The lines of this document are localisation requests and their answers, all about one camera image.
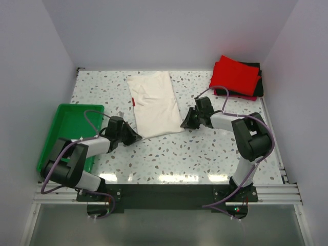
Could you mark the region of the white t shirt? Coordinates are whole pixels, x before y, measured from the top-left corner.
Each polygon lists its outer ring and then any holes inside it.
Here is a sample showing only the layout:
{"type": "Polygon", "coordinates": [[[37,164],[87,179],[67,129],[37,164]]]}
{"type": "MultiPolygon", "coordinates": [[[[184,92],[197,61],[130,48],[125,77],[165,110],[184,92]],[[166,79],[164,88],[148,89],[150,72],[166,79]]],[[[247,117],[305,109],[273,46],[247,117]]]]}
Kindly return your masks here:
{"type": "Polygon", "coordinates": [[[184,131],[168,71],[130,76],[127,84],[140,136],[147,139],[184,131]]]}

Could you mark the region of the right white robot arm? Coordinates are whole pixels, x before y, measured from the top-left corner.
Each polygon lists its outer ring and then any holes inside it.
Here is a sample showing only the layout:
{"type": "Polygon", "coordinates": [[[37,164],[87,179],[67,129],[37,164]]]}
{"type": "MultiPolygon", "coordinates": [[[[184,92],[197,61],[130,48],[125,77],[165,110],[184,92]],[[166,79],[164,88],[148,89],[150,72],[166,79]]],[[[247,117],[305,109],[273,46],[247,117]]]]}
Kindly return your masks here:
{"type": "Polygon", "coordinates": [[[273,151],[273,134],[257,112],[249,115],[215,111],[208,97],[195,98],[181,124],[185,129],[199,129],[203,125],[211,129],[222,129],[234,134],[240,160],[230,178],[228,195],[233,201],[241,201],[247,194],[246,188],[253,183],[254,173],[260,162],[273,151]]]}

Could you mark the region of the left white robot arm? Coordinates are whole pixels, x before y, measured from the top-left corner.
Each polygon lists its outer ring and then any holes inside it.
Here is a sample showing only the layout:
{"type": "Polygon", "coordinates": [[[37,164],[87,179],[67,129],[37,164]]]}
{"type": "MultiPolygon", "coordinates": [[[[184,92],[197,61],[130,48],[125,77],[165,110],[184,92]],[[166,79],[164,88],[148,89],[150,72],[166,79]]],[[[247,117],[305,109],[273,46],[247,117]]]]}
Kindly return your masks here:
{"type": "Polygon", "coordinates": [[[42,194],[62,187],[87,190],[95,201],[106,196],[105,180],[85,171],[86,159],[114,151],[119,144],[130,146],[142,140],[123,118],[112,116],[107,127],[94,137],[77,140],[59,138],[41,170],[42,194]]]}

